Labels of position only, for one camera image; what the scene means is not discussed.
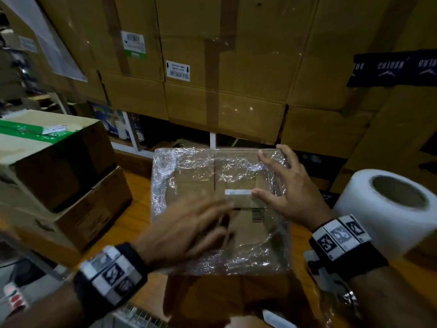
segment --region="tracking marker band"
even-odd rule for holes
[[[355,276],[389,265],[371,240],[355,217],[346,215],[319,227],[309,244],[325,267],[330,267],[347,282]]]
[[[150,268],[129,244],[106,246],[84,261],[74,276],[74,291],[91,325],[126,303],[147,282]]]

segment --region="hand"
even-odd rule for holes
[[[276,148],[285,154],[291,169],[285,168],[275,159],[267,158],[261,150],[258,152],[258,158],[284,181],[285,195],[277,197],[261,189],[252,190],[252,195],[310,231],[314,231],[323,223],[335,219],[334,212],[325,203],[319,189],[310,180],[296,153],[287,145],[276,145]]]
[[[214,223],[232,207],[230,202],[205,196],[182,198],[132,244],[152,269],[196,258],[225,239],[226,228]]]

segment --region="paper sheet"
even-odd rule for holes
[[[54,73],[88,82],[35,0],[2,0],[36,34]]]

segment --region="green label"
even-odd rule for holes
[[[137,59],[145,59],[145,53],[137,53],[135,51],[128,51],[127,49],[124,50],[126,55],[136,57]]]
[[[44,128],[42,126],[32,126],[25,123],[0,120],[0,133],[8,136],[37,140],[40,142],[55,144],[73,133],[70,131],[60,131],[43,135],[43,130]]]

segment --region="table surface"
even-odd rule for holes
[[[128,171],[124,174],[132,191],[133,202],[89,250],[77,254],[43,242],[36,250],[52,260],[77,267],[105,245],[132,241],[147,229],[150,224],[150,179]],[[4,229],[6,225],[0,223],[0,228]],[[290,274],[168,278],[154,273],[149,275],[149,281],[133,297],[131,304],[155,317],[170,320],[175,327],[267,327],[254,317],[259,316],[262,308],[281,312],[299,327],[314,327],[314,320],[325,321],[330,297],[320,297],[305,269],[303,252],[309,249],[310,232],[293,225],[291,234],[293,271]],[[437,307],[437,272],[406,260],[394,261],[391,265]],[[340,314],[330,317],[334,327],[353,326]]]

